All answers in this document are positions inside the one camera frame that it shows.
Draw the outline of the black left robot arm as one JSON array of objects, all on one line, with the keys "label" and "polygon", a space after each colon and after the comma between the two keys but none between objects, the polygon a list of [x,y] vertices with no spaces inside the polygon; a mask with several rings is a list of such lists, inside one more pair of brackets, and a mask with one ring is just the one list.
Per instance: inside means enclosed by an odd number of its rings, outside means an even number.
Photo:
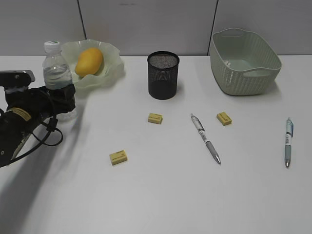
[{"label": "black left robot arm", "polygon": [[[6,112],[0,112],[0,166],[10,165],[38,149],[41,145],[57,146],[63,134],[57,128],[57,115],[74,110],[75,87],[49,90],[45,86],[5,95]],[[40,139],[33,131],[42,125],[46,135]],[[30,136],[38,141],[32,149],[18,156]]]}]

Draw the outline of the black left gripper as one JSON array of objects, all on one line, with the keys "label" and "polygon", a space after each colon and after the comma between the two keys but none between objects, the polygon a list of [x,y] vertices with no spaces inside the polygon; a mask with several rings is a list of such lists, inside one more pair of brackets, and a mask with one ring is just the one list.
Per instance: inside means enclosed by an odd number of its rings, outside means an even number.
[{"label": "black left gripper", "polygon": [[46,89],[45,86],[11,93],[5,90],[7,111],[22,119],[47,118],[53,115],[52,100],[56,114],[66,114],[76,107],[75,92],[73,84],[55,90]]}]

